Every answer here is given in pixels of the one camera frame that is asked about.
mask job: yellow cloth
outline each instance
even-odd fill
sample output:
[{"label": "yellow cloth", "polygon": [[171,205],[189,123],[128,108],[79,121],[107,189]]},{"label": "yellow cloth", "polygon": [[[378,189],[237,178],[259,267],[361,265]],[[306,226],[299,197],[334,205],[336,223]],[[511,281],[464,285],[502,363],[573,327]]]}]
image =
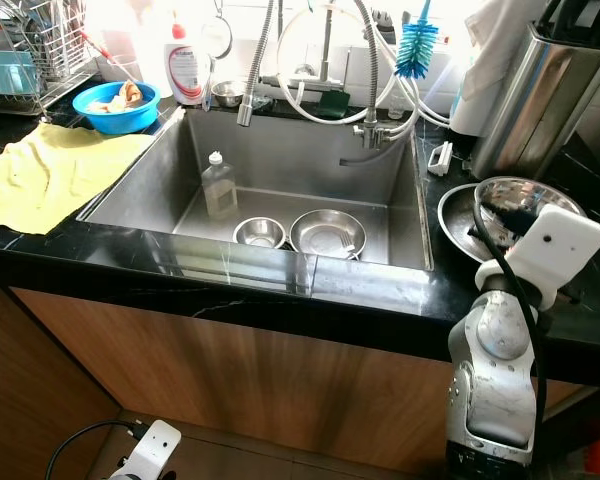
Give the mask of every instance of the yellow cloth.
[{"label": "yellow cloth", "polygon": [[41,123],[0,154],[0,225],[48,233],[111,186],[151,140]]}]

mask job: dish soap bottle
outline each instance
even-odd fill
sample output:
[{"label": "dish soap bottle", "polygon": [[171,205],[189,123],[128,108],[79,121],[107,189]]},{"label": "dish soap bottle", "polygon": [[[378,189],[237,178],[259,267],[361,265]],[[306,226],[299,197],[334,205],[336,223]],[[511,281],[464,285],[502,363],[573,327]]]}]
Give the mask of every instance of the dish soap bottle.
[{"label": "dish soap bottle", "polygon": [[220,152],[209,155],[211,166],[202,172],[202,188],[207,201],[207,212],[214,220],[238,213],[236,179],[233,167],[222,162]]},{"label": "dish soap bottle", "polygon": [[211,75],[209,55],[195,48],[183,25],[173,12],[173,42],[164,46],[164,63],[175,99],[184,105],[200,105],[204,86]]}]

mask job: kitchen sink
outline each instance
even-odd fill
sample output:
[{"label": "kitchen sink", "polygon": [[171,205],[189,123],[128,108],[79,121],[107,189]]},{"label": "kitchen sink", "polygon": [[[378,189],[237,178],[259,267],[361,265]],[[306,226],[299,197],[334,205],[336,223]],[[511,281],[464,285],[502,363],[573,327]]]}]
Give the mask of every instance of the kitchen sink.
[{"label": "kitchen sink", "polygon": [[[430,270],[411,142],[368,151],[351,126],[255,117],[244,128],[232,113],[178,109],[144,155],[78,219],[231,242],[236,225],[250,217],[273,218],[288,234],[302,214],[335,209],[366,230],[360,261]],[[200,182],[215,150],[236,172],[239,213],[222,221],[208,217]],[[264,252],[251,248],[254,255]]]}]

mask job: wood grain panel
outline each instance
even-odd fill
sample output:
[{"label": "wood grain panel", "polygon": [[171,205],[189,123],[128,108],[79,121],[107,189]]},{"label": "wood grain panel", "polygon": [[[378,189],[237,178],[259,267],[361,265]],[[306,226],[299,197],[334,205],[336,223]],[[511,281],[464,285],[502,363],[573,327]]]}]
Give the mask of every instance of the wood grain panel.
[{"label": "wood grain panel", "polygon": [[[124,408],[408,473],[442,463],[450,364],[14,291]],[[578,388],[550,382],[550,402]]]},{"label": "wood grain panel", "polygon": [[[0,289],[0,478],[39,480],[55,448],[119,407]],[[81,479],[106,430],[67,448],[55,479]]]}]

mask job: dish rack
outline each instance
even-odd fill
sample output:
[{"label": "dish rack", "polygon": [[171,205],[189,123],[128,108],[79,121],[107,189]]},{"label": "dish rack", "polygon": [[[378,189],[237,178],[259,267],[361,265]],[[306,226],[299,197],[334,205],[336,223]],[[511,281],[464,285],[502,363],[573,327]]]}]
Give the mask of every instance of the dish rack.
[{"label": "dish rack", "polygon": [[17,56],[35,93],[0,93],[0,113],[46,116],[47,108],[97,72],[82,37],[85,11],[86,0],[0,0],[0,24],[11,49],[30,52],[36,67],[30,78]]}]

